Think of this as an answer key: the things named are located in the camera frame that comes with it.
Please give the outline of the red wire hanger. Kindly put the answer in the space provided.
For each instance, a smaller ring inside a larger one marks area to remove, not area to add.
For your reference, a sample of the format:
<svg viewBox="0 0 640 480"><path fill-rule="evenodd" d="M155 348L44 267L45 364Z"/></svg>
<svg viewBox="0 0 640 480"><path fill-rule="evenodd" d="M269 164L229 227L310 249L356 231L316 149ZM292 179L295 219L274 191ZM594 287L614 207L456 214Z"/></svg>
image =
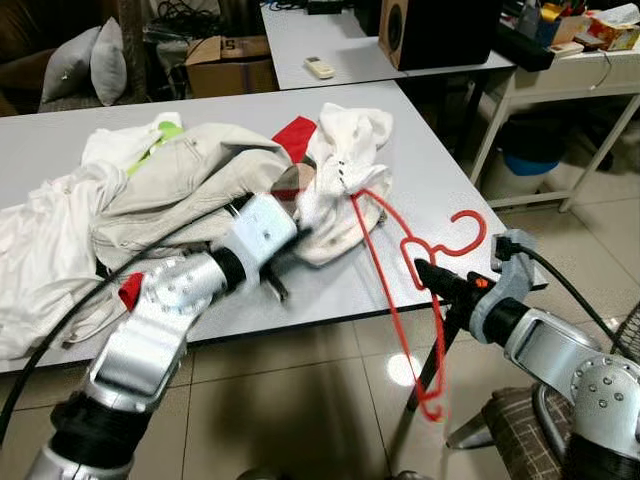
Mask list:
<svg viewBox="0 0 640 480"><path fill-rule="evenodd" d="M447 247L444 246L444 244L431 244L426 242L425 239L416 236L410 224L403 219L403 216L399 214L387 200L384 200L383 197L378 195L378 193L372 192L370 189L360 189L360 191L349 196L349 202L351 202L353 212L355 212L357 218L358 228L360 228L362 237L364 237L367 253L369 253L372 265L374 265L376 274L378 274L381 289L383 289L385 301L387 301L389 307L390 320L392 320L393 328L396 329L399 347L401 347L403 355L408 356L410 355L410 343L408 343L407 334L404 332L404 324L401 321L401 308L396 305L396 300L394 300L394 296L392 292L390 292L387 270L381 265L378 250L376 250L376 247L372 244L370 237L371 228L367 227L365 216L361 210L362 198L370 198L371 201L374 201L375 205L378 205L381 211L387 212L387 214L390 215L390 218L394 220L394 223L396 223L404 233L404 237L401 239L401 242L399 242L399 252L401 252L401 257L404 260L404 268L410 273L413 285L415 285L419 291L425 291L426 287L425 283L417 276L416 271L413 270L413 261L410 257L411 244L417 244L417 246L422 247L422 250L428 253L428 264L435 266L436 257L439 255L460 259L460 257L479 248L485 241L486 234L488 234L488 224L486 224L484 216L475 210L465 209L454 212L451 216L452 223L457 223L458 220L463 218L470 218L476 221L477 234L475 238L466 244L466 246L458 248ZM447 346L445 346L444 314L442 312L442 305L440 305L440 298L436 293L431 293L431 312L434 314L436 339L433 351L431 351L428 357L430 360L436 362L436 371L434 374L429 374L426 379L422 379L420 372L413 372L411 375L412 390L410 398L416 402L416 406L413 408L419 411L425 420L429 422L443 422L445 419L445 410L442 404L440 404L440 398L444 396L445 387L447 387L447 379L445 379L444 372Z"/></svg>

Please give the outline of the plain white shirt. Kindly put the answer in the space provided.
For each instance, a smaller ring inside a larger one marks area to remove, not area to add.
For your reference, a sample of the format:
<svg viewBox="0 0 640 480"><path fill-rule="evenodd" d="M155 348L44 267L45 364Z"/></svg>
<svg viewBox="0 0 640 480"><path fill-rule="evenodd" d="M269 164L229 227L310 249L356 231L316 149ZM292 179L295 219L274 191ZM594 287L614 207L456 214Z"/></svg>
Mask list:
<svg viewBox="0 0 640 480"><path fill-rule="evenodd" d="M297 197L294 212L300 227L314 229L294 250L307 264L321 268L364 242L349 196L360 189L389 195L392 175L379 163L378 151L394 125L388 111L324 104L307 151L314 178Z"/></svg>

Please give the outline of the black table leg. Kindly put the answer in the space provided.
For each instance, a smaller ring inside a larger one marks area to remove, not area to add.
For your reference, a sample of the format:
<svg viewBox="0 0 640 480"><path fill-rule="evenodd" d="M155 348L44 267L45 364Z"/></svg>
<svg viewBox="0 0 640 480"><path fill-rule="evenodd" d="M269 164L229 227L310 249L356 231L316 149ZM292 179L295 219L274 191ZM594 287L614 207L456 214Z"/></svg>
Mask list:
<svg viewBox="0 0 640 480"><path fill-rule="evenodd" d="M428 358L422 361L420 371L412 375L413 387L406 408L408 411L419 411L429 422L444 422L447 408L442 402L448 385L445 356L460 333L460 328L445 315L438 297L431 298L431 314L436 330L434 344Z"/></svg>

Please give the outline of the red garment with white stripe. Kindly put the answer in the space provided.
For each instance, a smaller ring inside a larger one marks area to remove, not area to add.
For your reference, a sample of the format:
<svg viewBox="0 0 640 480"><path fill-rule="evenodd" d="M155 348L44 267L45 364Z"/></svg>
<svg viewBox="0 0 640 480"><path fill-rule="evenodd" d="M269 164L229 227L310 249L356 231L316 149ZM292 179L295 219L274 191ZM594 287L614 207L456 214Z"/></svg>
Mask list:
<svg viewBox="0 0 640 480"><path fill-rule="evenodd" d="M317 125L306 116L297 116L291 123L276 132L271 141L284 148L292 163L303 163L307 157L308 145L314 136Z"/></svg>

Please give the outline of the blue and white bucket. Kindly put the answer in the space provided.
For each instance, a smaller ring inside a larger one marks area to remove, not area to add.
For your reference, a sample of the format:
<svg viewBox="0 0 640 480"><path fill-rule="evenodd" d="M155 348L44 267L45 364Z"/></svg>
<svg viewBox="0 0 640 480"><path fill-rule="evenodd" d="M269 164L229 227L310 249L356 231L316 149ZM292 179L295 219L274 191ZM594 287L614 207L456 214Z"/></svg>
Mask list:
<svg viewBox="0 0 640 480"><path fill-rule="evenodd" d="M561 141L508 143L498 148L498 163L488 174L484 193L490 198L534 195L545 177L566 157Z"/></svg>

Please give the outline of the plaid cushioned chair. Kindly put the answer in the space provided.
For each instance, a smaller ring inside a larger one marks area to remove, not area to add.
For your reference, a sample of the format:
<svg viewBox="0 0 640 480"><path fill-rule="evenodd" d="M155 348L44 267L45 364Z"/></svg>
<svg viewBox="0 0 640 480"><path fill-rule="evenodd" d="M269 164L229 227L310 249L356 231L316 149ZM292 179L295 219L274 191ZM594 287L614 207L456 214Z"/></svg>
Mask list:
<svg viewBox="0 0 640 480"><path fill-rule="evenodd" d="M534 402L559 438L570 438L573 407L556 392L539 396L535 387L500 388L479 413L445 440L448 448L470 451L494 445L512 480L563 480L562 453L554 451Z"/></svg>

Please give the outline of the grey floor fan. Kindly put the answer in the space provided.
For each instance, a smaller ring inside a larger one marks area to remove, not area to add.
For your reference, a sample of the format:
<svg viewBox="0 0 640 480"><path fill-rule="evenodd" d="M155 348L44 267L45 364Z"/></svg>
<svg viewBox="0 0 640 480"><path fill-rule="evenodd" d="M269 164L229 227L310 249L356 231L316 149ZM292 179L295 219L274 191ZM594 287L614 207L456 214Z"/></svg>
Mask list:
<svg viewBox="0 0 640 480"><path fill-rule="evenodd" d="M605 324L611 328L611 334L613 335L611 352L636 362L640 358L639 315L639 305L636 303L626 316L611 317Z"/></svg>

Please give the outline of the white remote control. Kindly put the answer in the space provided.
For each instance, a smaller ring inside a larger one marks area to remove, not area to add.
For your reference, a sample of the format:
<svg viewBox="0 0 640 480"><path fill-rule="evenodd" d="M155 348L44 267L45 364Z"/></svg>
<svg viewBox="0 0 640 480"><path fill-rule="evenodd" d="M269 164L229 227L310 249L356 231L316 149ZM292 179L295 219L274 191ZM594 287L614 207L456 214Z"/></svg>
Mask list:
<svg viewBox="0 0 640 480"><path fill-rule="evenodd" d="M306 58L303 60L303 65L310 72L311 76L314 76L319 81L329 81L335 76L337 70L332 65L325 63L320 58Z"/></svg>

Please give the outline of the open brown cardboard box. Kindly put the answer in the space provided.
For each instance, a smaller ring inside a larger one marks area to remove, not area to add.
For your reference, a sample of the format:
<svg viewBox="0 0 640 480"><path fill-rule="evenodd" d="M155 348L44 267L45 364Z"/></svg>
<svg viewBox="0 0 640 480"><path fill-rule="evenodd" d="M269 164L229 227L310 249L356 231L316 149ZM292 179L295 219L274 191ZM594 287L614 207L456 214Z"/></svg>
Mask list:
<svg viewBox="0 0 640 480"><path fill-rule="evenodd" d="M184 68L195 99L279 90L268 36L212 36L188 51Z"/></svg>

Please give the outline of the white side desk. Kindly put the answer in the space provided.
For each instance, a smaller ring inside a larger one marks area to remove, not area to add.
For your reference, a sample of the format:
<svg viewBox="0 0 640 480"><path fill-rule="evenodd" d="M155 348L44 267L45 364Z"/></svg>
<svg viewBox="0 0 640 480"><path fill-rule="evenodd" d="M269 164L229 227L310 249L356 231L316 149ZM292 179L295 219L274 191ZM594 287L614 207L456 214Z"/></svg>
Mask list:
<svg viewBox="0 0 640 480"><path fill-rule="evenodd" d="M585 166L570 188L508 198L485 197L486 202L493 209L558 201L559 211L567 212L575 204L582 186L593 177L596 169L605 159L605 155L612 150L614 142L625 131L628 122L639 109L639 46L632 47L630 50L612 52L579 52L579 54L557 58L549 68L539 72L529 72L517 67L511 76L498 83L493 113L490 115L483 140L477 147L477 154L468 173L468 179L475 186L479 183L489 152L492 151L493 141L497 138L500 128L507 122L512 108L539 104L539 102L614 96L627 97L628 104L612 125L608 136L596 147L588 166Z"/></svg>

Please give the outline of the black soundbar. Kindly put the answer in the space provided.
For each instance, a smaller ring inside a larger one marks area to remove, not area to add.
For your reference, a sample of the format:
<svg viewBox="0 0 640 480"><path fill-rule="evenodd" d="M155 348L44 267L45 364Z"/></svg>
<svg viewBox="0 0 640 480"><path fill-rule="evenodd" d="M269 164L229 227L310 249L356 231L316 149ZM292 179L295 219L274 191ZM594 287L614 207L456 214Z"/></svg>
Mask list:
<svg viewBox="0 0 640 480"><path fill-rule="evenodd" d="M495 28L493 50L527 72L547 70L556 59L552 51L502 22Z"/></svg>

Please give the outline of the black speaker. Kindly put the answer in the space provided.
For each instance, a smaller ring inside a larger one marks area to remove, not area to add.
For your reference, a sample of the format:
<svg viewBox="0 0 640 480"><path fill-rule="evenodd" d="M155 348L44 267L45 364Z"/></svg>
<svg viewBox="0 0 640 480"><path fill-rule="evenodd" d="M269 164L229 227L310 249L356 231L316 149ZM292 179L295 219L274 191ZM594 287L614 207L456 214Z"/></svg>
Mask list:
<svg viewBox="0 0 640 480"><path fill-rule="evenodd" d="M383 0L378 44L397 70L483 64L500 9L502 0Z"/></svg>

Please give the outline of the white garment with green label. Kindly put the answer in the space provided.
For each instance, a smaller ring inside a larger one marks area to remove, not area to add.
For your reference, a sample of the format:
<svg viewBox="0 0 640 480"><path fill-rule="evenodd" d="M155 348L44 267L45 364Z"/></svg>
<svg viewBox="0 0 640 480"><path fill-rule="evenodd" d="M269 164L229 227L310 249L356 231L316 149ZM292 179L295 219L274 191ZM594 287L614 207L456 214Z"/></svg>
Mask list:
<svg viewBox="0 0 640 480"><path fill-rule="evenodd" d="M0 209L0 362L26 357L100 282L92 221L159 145L183 132L182 116L88 134L79 165Z"/></svg>

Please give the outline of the grey pillow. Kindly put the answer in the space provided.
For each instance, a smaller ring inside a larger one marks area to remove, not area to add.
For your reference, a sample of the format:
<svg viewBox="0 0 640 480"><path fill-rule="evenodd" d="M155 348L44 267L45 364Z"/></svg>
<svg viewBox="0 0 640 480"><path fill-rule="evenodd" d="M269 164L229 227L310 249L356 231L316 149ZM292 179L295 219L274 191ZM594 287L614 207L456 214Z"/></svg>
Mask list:
<svg viewBox="0 0 640 480"><path fill-rule="evenodd" d="M90 76L90 59L101 26L95 26L59 46L47 61L41 102L73 95Z"/></svg>
<svg viewBox="0 0 640 480"><path fill-rule="evenodd" d="M97 99L104 106L116 104L128 83L122 28L116 19L106 20L92 46L90 79Z"/></svg>

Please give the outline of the yellow red tissue box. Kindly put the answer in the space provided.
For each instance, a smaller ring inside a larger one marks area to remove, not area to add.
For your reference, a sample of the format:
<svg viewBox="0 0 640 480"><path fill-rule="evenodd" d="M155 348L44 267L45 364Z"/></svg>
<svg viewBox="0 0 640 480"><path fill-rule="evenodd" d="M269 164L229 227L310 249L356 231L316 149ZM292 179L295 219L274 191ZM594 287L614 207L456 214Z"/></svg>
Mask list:
<svg viewBox="0 0 640 480"><path fill-rule="evenodd" d="M640 10L635 3L605 10L589 10L585 38L588 45L603 51L634 49L640 36Z"/></svg>

